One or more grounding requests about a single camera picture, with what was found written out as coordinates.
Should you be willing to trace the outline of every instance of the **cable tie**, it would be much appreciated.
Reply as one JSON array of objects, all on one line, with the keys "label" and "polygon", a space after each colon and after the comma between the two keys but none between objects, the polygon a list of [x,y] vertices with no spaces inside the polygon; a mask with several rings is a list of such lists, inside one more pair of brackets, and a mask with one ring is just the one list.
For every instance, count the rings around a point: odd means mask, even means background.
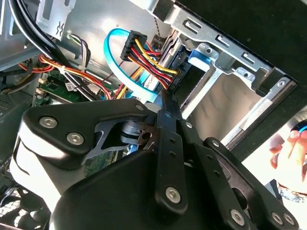
[{"label": "cable tie", "polygon": [[72,34],[72,31],[71,30],[68,30],[67,31],[67,39],[71,39],[71,34]]},{"label": "cable tie", "polygon": [[87,70],[87,67],[85,67],[85,66],[83,67],[83,66],[79,65],[79,66],[78,66],[78,69],[81,70],[81,71],[82,71],[82,70]]},{"label": "cable tie", "polygon": [[64,75],[66,73],[65,68],[66,68],[66,66],[61,66],[60,68],[58,68],[59,69],[59,73]]}]

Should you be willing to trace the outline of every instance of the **screw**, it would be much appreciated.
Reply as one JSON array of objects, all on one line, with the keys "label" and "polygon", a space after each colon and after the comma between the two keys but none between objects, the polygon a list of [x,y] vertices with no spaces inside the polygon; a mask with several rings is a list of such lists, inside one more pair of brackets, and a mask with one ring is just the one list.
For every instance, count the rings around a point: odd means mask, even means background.
[{"label": "screw", "polygon": [[67,141],[73,145],[81,145],[84,143],[84,138],[80,133],[69,133]]},{"label": "screw", "polygon": [[168,118],[172,118],[172,115],[168,112],[165,113],[165,116],[167,116]]},{"label": "screw", "polygon": [[277,83],[278,87],[283,87],[286,84],[285,80],[281,80],[280,82]]},{"label": "screw", "polygon": [[241,215],[241,213],[239,213],[237,210],[235,209],[231,209],[230,210],[230,215],[232,217],[232,219],[240,226],[244,226],[245,225],[245,221],[243,216]]},{"label": "screw", "polygon": [[50,116],[45,116],[39,120],[39,123],[42,127],[45,128],[55,128],[58,125],[58,122]]},{"label": "screw", "polygon": [[272,212],[272,217],[277,223],[279,223],[280,225],[283,225],[283,220],[275,212]]},{"label": "screw", "polygon": [[187,127],[193,128],[193,125],[190,122],[186,122]]},{"label": "screw", "polygon": [[181,200],[180,193],[174,187],[168,187],[165,191],[166,197],[174,204],[178,204]]},{"label": "screw", "polygon": [[216,140],[213,140],[212,143],[213,143],[216,147],[220,147],[219,142],[217,142]]},{"label": "screw", "polygon": [[144,108],[143,108],[141,105],[139,105],[139,104],[137,104],[135,107],[136,107],[137,109],[141,110],[141,111],[144,110]]},{"label": "screw", "polygon": [[286,213],[284,213],[283,216],[290,224],[295,225],[294,220],[291,218],[291,216]]}]

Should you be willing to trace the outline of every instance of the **metal bracket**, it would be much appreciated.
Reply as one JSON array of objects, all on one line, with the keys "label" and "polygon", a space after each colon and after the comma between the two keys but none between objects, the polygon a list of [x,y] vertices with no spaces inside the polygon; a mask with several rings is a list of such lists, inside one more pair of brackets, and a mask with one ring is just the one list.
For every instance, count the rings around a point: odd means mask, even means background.
[{"label": "metal bracket", "polygon": [[273,197],[221,142],[215,138],[208,138],[204,141],[204,146],[212,149],[215,152],[214,158],[230,172],[231,176],[228,182],[232,188],[236,188],[238,196],[243,196],[244,200],[246,200],[246,209],[248,208],[250,218],[258,229],[298,229],[298,223],[294,216]]},{"label": "metal bracket", "polygon": [[259,69],[269,72],[272,69],[271,66],[175,4],[164,23],[170,24],[172,28],[194,41],[214,45],[255,72]]},{"label": "metal bracket", "polygon": [[62,40],[68,14],[76,0],[40,0],[36,23],[45,33]]},{"label": "metal bracket", "polygon": [[183,215],[188,208],[181,136],[176,133],[176,119],[160,110],[157,120],[157,170],[154,197],[163,208]]},{"label": "metal bracket", "polygon": [[38,55],[39,50],[26,45],[25,36],[14,31],[14,20],[7,0],[1,0],[0,71]]},{"label": "metal bracket", "polygon": [[[142,121],[150,114],[153,112],[134,99],[34,107],[23,115],[19,137],[31,151],[56,166],[76,169],[81,167],[89,153],[90,156],[96,155],[98,149],[92,150],[96,143],[95,132],[105,132],[102,142],[98,142],[102,147],[107,132],[116,123]],[[39,121],[44,117],[51,117],[56,124],[49,128],[43,127]],[[108,121],[109,126],[99,126],[99,123]],[[70,133],[78,133],[83,137],[83,142],[78,145],[69,142],[67,136]]]}]

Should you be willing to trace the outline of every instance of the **black wire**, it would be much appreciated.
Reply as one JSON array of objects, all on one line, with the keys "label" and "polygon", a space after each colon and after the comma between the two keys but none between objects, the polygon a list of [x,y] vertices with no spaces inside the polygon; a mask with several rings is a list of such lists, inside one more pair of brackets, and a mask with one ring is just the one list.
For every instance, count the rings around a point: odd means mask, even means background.
[{"label": "black wire", "polygon": [[[29,28],[29,25],[27,23],[25,23],[25,18],[23,17],[23,14],[19,8],[19,5],[17,4],[16,0],[8,0],[9,2],[9,7],[12,11],[12,15],[14,17],[15,23],[17,24],[17,26],[19,27],[19,29],[22,31],[22,33],[27,37],[27,39],[33,44],[35,45],[39,50],[41,50],[48,58],[51,58],[53,60],[55,60],[56,62],[63,64],[65,66],[70,67],[70,63],[67,61],[67,59],[64,56],[64,60],[60,57],[57,56],[57,46],[52,42],[52,44],[50,44],[51,46],[47,46],[44,42],[42,42],[42,40],[39,38],[47,38],[47,40],[49,40],[49,38],[37,27],[37,25],[34,23],[32,26],[35,29],[35,31],[38,34],[35,34],[31,28]],[[94,100],[99,100],[99,98],[92,92],[90,91],[90,89],[87,87],[87,85],[78,77],[74,77],[73,75],[70,74],[65,74],[64,75],[67,78],[73,78],[74,80],[72,80],[73,84],[76,86],[76,82],[82,86],[82,88],[79,88],[78,90],[80,92],[83,92],[83,94],[87,95],[87,98],[92,98]]]},{"label": "black wire", "polygon": [[43,42],[45,45],[49,48],[51,54],[55,56],[58,61],[67,67],[72,68],[69,61],[66,59],[66,57],[63,55],[63,53],[60,51],[60,49],[53,43],[53,41],[36,25],[34,20],[32,19],[29,11],[27,10],[24,1],[23,0],[16,0],[17,4],[19,6],[19,9],[28,24],[28,26],[31,28],[31,30],[36,34],[36,36]]},{"label": "black wire", "polygon": [[24,69],[12,70],[12,71],[7,71],[7,72],[1,71],[0,72],[0,78],[12,76],[12,75],[23,74],[23,73],[26,73],[26,71]]},{"label": "black wire", "polygon": [[5,94],[17,92],[17,91],[23,89],[24,87],[28,86],[36,78],[37,78],[37,75],[33,73],[29,77],[27,77],[27,79],[22,84],[6,87],[2,91],[5,91]]},{"label": "black wire", "polygon": [[[119,67],[124,63],[125,61],[120,62],[120,64],[118,65]],[[101,82],[104,82],[106,80],[108,80],[110,77],[112,77],[114,75],[114,73],[111,73],[106,79],[102,80]]]},{"label": "black wire", "polygon": [[154,17],[154,21],[155,21],[155,26],[157,27],[157,31],[158,31],[158,38],[159,38],[159,45],[158,45],[158,49],[161,50],[162,48],[162,41],[161,41],[161,34],[160,34],[160,29],[159,29],[159,24],[157,19]]},{"label": "black wire", "polygon": [[[140,49],[134,47],[135,51],[141,56],[143,57],[143,54],[140,52]],[[136,59],[136,60],[139,60],[141,63],[143,63],[142,60],[140,60],[133,52],[132,52],[132,55],[133,55],[133,58]],[[145,58],[143,58],[145,61],[146,61],[146,64],[150,65],[152,68],[154,68],[157,72],[161,73],[161,74],[164,74],[164,75],[167,75],[169,76],[170,78],[173,78],[174,76],[172,74],[174,73],[169,73],[169,72],[166,72],[162,69],[159,69],[157,68],[157,66],[155,66],[154,64],[152,64],[150,61],[146,60]]]}]

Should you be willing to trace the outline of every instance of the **hole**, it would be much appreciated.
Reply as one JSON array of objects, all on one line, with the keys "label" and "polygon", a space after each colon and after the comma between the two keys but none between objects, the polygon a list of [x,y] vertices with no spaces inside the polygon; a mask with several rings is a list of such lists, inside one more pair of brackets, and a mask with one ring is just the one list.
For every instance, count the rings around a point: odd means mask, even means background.
[{"label": "hole", "polygon": [[44,10],[43,10],[43,18],[47,20],[50,19],[52,5],[53,5],[53,0],[45,1]]},{"label": "hole", "polygon": [[214,173],[217,177],[220,177],[220,173],[218,171],[215,170]]},{"label": "hole", "polygon": [[143,139],[143,140],[148,140],[151,136],[152,136],[151,133],[144,133],[144,134],[142,135],[142,139]]},{"label": "hole", "polygon": [[229,48],[229,44],[223,40],[223,37],[221,35],[217,35],[215,40],[224,45],[225,47]]},{"label": "hole", "polygon": [[237,188],[232,188],[232,191],[234,192],[236,199],[238,200],[241,208],[243,210],[246,210],[248,207],[248,200],[245,198],[243,193]]},{"label": "hole", "polygon": [[249,62],[250,64],[255,64],[255,61],[253,59],[251,59],[249,56],[248,56],[248,53],[247,52],[244,52],[242,55],[241,55],[242,58],[244,58],[247,62]]},{"label": "hole", "polygon": [[169,155],[171,155],[172,158],[176,157],[176,154],[174,152],[172,152],[172,151],[169,152]]}]

